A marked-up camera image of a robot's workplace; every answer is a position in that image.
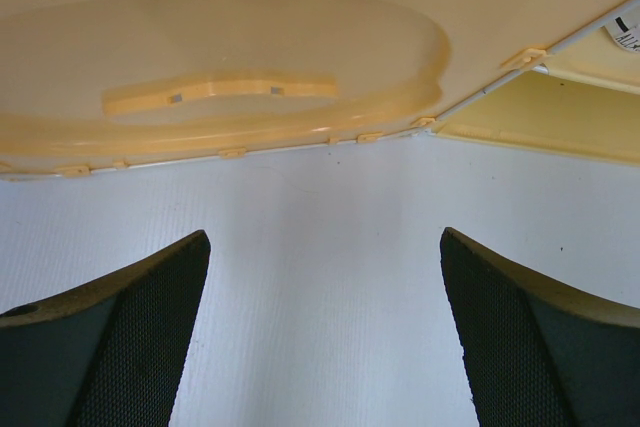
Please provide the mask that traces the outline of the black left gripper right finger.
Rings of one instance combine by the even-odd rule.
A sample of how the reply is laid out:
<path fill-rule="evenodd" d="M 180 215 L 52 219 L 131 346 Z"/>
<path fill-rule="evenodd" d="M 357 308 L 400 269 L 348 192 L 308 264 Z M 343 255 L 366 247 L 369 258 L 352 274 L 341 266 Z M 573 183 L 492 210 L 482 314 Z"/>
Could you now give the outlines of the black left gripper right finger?
<path fill-rule="evenodd" d="M 482 426 L 636 426 L 639 311 L 448 227 L 441 271 Z"/>

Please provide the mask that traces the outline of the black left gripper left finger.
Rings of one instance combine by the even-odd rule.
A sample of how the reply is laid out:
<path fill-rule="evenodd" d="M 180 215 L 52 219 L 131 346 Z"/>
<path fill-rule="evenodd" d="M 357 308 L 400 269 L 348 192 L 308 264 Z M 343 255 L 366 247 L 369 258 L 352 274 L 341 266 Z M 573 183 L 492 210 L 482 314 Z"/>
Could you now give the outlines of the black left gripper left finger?
<path fill-rule="evenodd" d="M 168 425 L 208 265 L 198 230 L 2 313 L 2 425 Z"/>

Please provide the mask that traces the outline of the yellow cabinet door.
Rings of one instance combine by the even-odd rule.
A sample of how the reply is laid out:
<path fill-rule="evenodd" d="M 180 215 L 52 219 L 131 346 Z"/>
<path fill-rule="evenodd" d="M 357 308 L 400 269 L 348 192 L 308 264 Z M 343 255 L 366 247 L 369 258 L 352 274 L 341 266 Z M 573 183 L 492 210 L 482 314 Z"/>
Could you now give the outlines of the yellow cabinet door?
<path fill-rule="evenodd" d="M 1 0 L 1 175 L 433 134 L 626 1 Z"/>

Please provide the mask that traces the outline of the red canvas sneaker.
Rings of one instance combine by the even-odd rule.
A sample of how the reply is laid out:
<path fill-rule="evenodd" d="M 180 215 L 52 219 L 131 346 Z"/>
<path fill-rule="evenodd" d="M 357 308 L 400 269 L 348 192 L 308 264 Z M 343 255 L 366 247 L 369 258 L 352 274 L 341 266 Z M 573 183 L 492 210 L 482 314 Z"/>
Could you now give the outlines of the red canvas sneaker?
<path fill-rule="evenodd" d="M 622 50 L 630 53 L 640 51 L 639 8 L 631 9 L 605 25 L 613 42 Z"/>

